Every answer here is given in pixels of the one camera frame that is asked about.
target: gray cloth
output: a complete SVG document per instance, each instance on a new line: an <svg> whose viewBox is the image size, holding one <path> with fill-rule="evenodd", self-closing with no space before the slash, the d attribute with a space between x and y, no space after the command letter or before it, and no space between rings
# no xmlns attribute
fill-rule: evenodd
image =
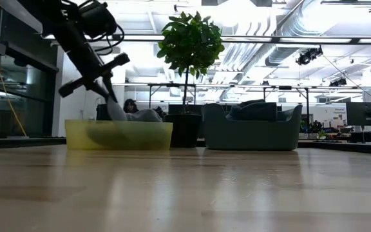
<svg viewBox="0 0 371 232"><path fill-rule="evenodd" d="M231 121L276 121L277 104L263 99L247 101L233 106L225 117Z"/></svg>
<svg viewBox="0 0 371 232"><path fill-rule="evenodd" d="M107 101L107 110L113 121L162 122L162 119L154 110L147 109L136 113L126 113L111 97Z"/></svg>

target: ceiling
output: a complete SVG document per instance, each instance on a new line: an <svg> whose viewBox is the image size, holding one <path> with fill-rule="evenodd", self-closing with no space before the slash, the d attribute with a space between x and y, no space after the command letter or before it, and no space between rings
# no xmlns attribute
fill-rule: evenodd
<svg viewBox="0 0 371 232"><path fill-rule="evenodd" d="M84 0L73 0L82 3ZM256 7L249 0L228 0L218 6L202 6L202 0L107 0L108 9L126 34L160 34L169 22L168 16L181 11L211 15L222 27L223 35L281 35L281 36L329 36L371 37L371 6L321 5L320 0L304 0L290 17L285 19L300 0L275 0L272 8ZM6 9L15 10L11 3ZM35 19L19 11L22 20L38 30ZM371 72L371 46L322 46L324 57L305 66L295 60L306 47L286 47L269 44L225 44L209 74L191 82L204 84L261 84L269 81L275 85L328 86L331 79L344 74L357 84L366 83L364 77ZM126 64L127 82L183 82L167 64L155 56L156 43L123 42L115 52L126 52L131 62ZM267 60L278 63L269 65ZM216 94L227 97L227 90ZM247 98L247 92L240 96Z"/></svg>

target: translucent yellow tub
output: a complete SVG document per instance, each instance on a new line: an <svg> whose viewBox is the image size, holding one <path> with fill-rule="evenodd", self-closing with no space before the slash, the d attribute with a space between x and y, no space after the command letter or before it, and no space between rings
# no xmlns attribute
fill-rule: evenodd
<svg viewBox="0 0 371 232"><path fill-rule="evenodd" d="M169 150L172 123L66 120L70 150Z"/></svg>

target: computer monitor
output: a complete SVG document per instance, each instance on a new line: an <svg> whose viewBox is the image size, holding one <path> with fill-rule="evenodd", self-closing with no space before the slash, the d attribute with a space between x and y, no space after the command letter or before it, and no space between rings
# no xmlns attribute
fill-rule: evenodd
<svg viewBox="0 0 371 232"><path fill-rule="evenodd" d="M371 102L346 102L347 124L371 126Z"/></svg>

